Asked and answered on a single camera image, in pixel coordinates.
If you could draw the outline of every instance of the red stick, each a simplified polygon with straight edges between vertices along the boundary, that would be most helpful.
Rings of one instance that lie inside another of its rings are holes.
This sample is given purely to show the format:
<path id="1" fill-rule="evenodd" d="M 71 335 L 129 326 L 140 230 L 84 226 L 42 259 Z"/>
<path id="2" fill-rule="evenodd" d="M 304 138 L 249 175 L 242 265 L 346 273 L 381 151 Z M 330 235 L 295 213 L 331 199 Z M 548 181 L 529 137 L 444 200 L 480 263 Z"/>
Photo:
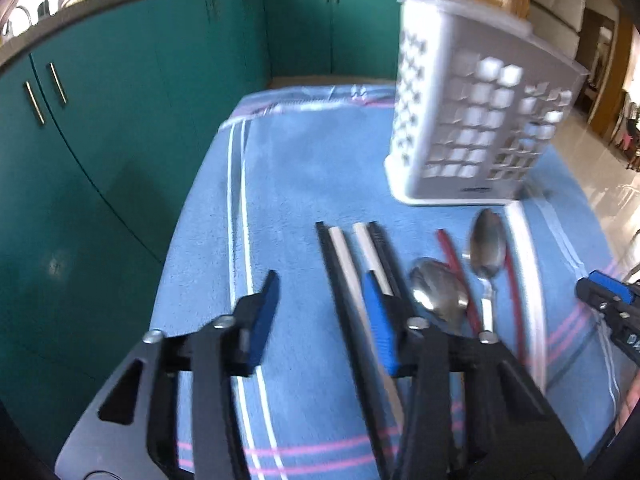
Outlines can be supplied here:
<path id="1" fill-rule="evenodd" d="M 504 259 L 507 267 L 507 276 L 509 278 L 509 289 L 511 293 L 511 307 L 513 309 L 513 322 L 516 330 L 516 356 L 522 364 L 527 359 L 526 336 L 524 333 L 524 322 L 522 320 L 522 302 L 520 301 L 520 285 L 518 284 L 518 276 L 513 265 L 513 257 L 511 250 L 507 244 L 507 254 Z"/>
<path id="2" fill-rule="evenodd" d="M 482 330 L 480 317 L 478 316 L 478 308 L 476 307 L 476 302 L 471 295 L 469 285 L 466 282 L 465 271 L 462 268 L 462 262 L 460 262 L 460 259 L 458 258 L 456 247 L 453 245 L 453 241 L 451 240 L 449 233 L 447 233 L 444 229 L 438 229 L 436 231 L 436 236 L 438 238 L 438 242 L 440 243 L 440 248 L 442 249 L 445 258 L 447 259 L 447 265 L 465 287 L 466 295 L 469 298 L 469 304 L 466 307 L 466 317 L 469 320 L 471 330 L 473 330 L 474 334 L 478 335 Z"/>

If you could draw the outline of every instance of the cabinet handle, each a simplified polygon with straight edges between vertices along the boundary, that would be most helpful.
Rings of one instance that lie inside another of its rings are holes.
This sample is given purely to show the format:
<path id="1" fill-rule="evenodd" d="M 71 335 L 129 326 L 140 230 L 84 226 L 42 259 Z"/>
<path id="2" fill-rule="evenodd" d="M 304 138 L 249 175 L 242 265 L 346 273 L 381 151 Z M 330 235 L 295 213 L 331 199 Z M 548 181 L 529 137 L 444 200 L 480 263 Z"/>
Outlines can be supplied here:
<path id="1" fill-rule="evenodd" d="M 24 88 L 27 91 L 27 94 L 29 95 L 29 99 L 31 100 L 31 105 L 33 105 L 33 110 L 36 112 L 36 117 L 40 121 L 40 125 L 44 126 L 44 116 L 42 115 L 42 112 L 40 111 L 40 107 L 38 106 L 38 103 L 36 102 L 36 96 L 33 95 L 33 90 L 31 90 L 31 85 L 29 84 L 28 81 L 24 82 Z"/>
<path id="2" fill-rule="evenodd" d="M 62 85 L 60 84 L 60 79 L 58 78 L 58 72 L 56 72 L 56 67 L 53 66 L 53 63 L 49 63 L 49 70 L 51 70 L 51 77 L 53 78 L 53 82 L 58 87 L 58 93 L 60 94 L 60 101 L 62 101 L 62 105 L 66 106 L 68 101 L 66 100 L 66 94 Z"/>
<path id="3" fill-rule="evenodd" d="M 211 10 L 213 11 L 213 19 L 217 21 L 220 18 L 217 0 L 211 0 Z"/>

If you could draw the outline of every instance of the white basket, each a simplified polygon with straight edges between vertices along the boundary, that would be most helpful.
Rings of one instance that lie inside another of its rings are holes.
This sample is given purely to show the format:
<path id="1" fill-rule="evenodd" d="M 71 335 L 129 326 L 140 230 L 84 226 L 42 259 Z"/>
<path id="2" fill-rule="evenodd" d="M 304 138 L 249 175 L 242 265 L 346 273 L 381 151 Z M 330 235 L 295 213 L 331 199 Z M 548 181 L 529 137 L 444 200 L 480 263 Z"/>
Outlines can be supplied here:
<path id="1" fill-rule="evenodd" d="M 401 0 L 386 175 L 413 205 L 505 203 L 568 114 L 586 70 L 528 22 L 477 0 Z"/>

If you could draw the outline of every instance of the teal cabinet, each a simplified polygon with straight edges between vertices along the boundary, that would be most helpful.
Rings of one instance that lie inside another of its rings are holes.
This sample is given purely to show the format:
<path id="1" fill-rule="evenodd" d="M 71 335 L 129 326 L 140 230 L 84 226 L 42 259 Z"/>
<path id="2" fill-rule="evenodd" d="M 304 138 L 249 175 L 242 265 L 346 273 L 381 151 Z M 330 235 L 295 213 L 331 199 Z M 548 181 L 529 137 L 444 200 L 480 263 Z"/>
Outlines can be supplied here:
<path id="1" fill-rule="evenodd" d="M 82 172 L 29 57 L 2 73 L 0 95 L 0 396 L 52 463 L 148 328 L 161 265 Z"/>
<path id="2" fill-rule="evenodd" d="M 398 0 L 332 2 L 332 73 L 395 80 Z"/>
<path id="3" fill-rule="evenodd" d="M 264 0 L 242 0 L 244 12 L 244 63 L 248 92 L 267 88 L 271 79 Z"/>
<path id="4" fill-rule="evenodd" d="M 331 73 L 330 0 L 264 0 L 271 74 Z"/>
<path id="5" fill-rule="evenodd" d="M 148 0 L 162 86 L 184 133 L 195 143 L 189 166 L 182 168 L 188 177 L 182 201 L 220 123 L 246 91 L 241 3 Z"/>
<path id="6" fill-rule="evenodd" d="M 172 108 L 156 54 L 162 36 L 152 34 L 147 9 L 145 0 L 93 16 L 36 47 L 32 57 L 69 148 L 163 261 L 202 147 Z"/>

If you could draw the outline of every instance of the blue towel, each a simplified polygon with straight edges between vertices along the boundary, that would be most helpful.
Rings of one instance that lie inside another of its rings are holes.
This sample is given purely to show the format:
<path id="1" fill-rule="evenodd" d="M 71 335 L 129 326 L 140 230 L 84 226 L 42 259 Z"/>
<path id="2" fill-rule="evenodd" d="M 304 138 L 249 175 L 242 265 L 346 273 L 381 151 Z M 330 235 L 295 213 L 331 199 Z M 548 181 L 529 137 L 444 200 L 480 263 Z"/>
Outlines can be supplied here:
<path id="1" fill-rule="evenodd" d="M 257 290 L 269 269 L 282 280 L 261 370 L 235 388 L 245 447 L 256 450 L 248 465 L 260 480 L 377 475 L 314 223 L 339 226 L 353 240 L 354 222 L 379 222 L 406 275 L 414 258 L 444 259 L 434 235 L 439 228 L 461 251 L 480 209 L 410 207 L 393 199 L 383 169 L 393 102 L 392 86 L 248 96 L 220 127 L 175 229 L 153 328 L 192 332 Z M 547 395 L 585 455 L 613 420 L 614 407 L 594 319 L 575 300 L 574 285 L 582 272 L 613 273 L 612 257 L 584 194 L 552 148 L 530 172 L 522 204 L 543 283 Z M 358 251 L 353 255 L 360 259 Z M 467 277 L 478 302 L 481 287 L 470 272 Z M 505 272 L 496 284 L 498 331 L 513 349 Z M 612 358 L 625 388 L 633 367 L 617 349 Z M 179 403 L 180 464 L 192 469 L 190 374 L 181 376 Z M 392 456 L 398 430 L 388 404 L 382 412 Z M 458 402 L 453 422 L 458 430 Z"/>

